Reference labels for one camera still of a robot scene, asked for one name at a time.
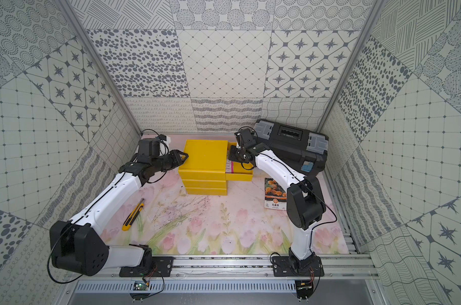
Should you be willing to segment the yellow drawer cabinet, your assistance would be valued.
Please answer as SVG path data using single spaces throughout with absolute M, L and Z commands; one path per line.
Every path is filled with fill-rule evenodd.
M 189 157 L 179 167 L 187 194 L 206 196 L 227 195 L 228 141 L 188 140 L 184 153 Z

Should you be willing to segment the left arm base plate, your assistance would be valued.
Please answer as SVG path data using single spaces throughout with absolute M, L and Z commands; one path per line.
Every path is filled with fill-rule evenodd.
M 123 267 L 119 272 L 122 278 L 144 277 L 148 275 L 170 277 L 175 258 L 170 256 L 145 257 L 136 267 Z

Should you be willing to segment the yellow top drawer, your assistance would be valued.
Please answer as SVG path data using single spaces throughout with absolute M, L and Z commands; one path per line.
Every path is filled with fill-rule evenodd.
M 231 173 L 230 165 L 232 161 L 229 159 L 229 153 L 231 152 L 231 147 L 235 145 L 235 142 L 228 142 L 227 144 L 225 179 L 228 181 L 251 182 L 253 179 L 253 170 L 250 169 L 251 164 L 245 164 L 245 169 L 241 166 L 240 171 L 237 174 Z

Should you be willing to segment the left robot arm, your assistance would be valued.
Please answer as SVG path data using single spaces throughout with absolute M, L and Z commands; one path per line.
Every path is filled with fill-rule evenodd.
M 125 202 L 151 177 L 182 166 L 188 154 L 170 150 L 170 139 L 159 135 L 142 139 L 134 156 L 121 166 L 113 181 L 87 207 L 68 221 L 51 226 L 51 251 L 47 267 L 93 276 L 108 268 L 120 268 L 121 276 L 147 277 L 154 273 L 152 250 L 147 245 L 109 246 L 102 233 Z

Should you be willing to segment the marigold seed bag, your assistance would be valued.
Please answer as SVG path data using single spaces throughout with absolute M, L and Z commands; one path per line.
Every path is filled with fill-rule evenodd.
M 272 178 L 264 179 L 264 208 L 286 211 L 286 191 Z

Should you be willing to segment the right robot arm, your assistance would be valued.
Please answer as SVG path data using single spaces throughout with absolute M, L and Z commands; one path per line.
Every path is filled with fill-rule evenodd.
M 327 205 L 316 178 L 310 180 L 294 170 L 257 137 L 249 128 L 240 128 L 235 134 L 237 144 L 231 147 L 229 159 L 265 172 L 286 192 L 286 213 L 295 226 L 294 241 L 289 250 L 290 263 L 303 269 L 314 259 L 313 230 L 322 224 Z

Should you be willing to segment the pink seed bag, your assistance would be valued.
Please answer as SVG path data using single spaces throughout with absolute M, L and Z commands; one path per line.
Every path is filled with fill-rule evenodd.
M 230 172 L 232 174 L 237 174 L 239 171 L 240 171 L 240 168 L 241 168 L 241 164 L 240 163 L 237 163 L 237 162 L 231 162 L 230 163 Z

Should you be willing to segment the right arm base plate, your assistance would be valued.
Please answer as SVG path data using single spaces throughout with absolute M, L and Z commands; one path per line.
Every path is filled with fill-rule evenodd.
M 275 277 L 323 277 L 322 260 L 317 255 L 311 255 L 307 259 L 299 260 L 295 256 L 271 256 L 273 273 Z

